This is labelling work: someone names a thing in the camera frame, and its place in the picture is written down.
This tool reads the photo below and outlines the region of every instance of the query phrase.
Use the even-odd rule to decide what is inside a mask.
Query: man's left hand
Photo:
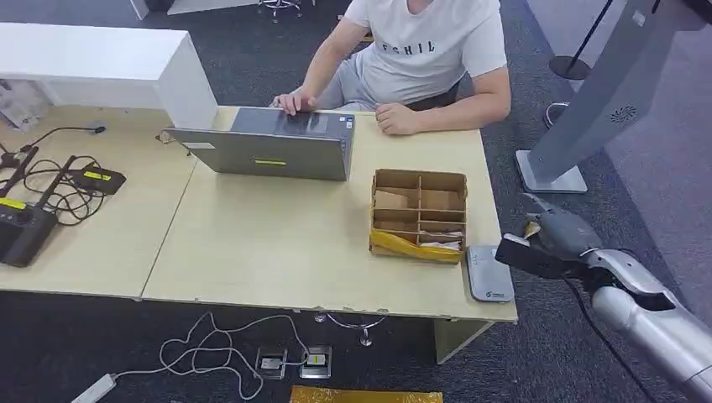
[[[418,112],[399,103],[378,106],[376,120],[383,133],[391,136],[407,136],[421,132]]]

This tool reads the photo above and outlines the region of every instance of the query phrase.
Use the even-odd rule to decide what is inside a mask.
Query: floor socket
[[[306,362],[299,367],[303,379],[329,379],[332,376],[332,348],[309,347]]]
[[[287,360],[286,348],[264,348],[257,350],[257,362],[254,368],[265,379],[284,379]]]

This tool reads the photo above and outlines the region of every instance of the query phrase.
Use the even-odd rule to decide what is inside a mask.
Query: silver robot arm
[[[496,258],[547,279],[578,279],[595,314],[638,347],[688,400],[712,403],[712,330],[640,262],[603,249],[581,217],[527,195],[537,243],[506,234]]]
[[[625,288],[606,285],[592,296],[594,312],[636,345],[689,400],[712,402],[712,331],[642,264],[618,250],[586,255]]]

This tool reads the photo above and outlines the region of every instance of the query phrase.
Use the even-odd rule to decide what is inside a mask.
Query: gray laptop
[[[212,170],[346,181],[353,115],[241,107],[229,132],[167,128]]]

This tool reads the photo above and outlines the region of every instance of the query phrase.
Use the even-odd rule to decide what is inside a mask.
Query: cardboard organizer box
[[[458,263],[467,248],[466,199],[463,174],[377,170],[371,253]]]

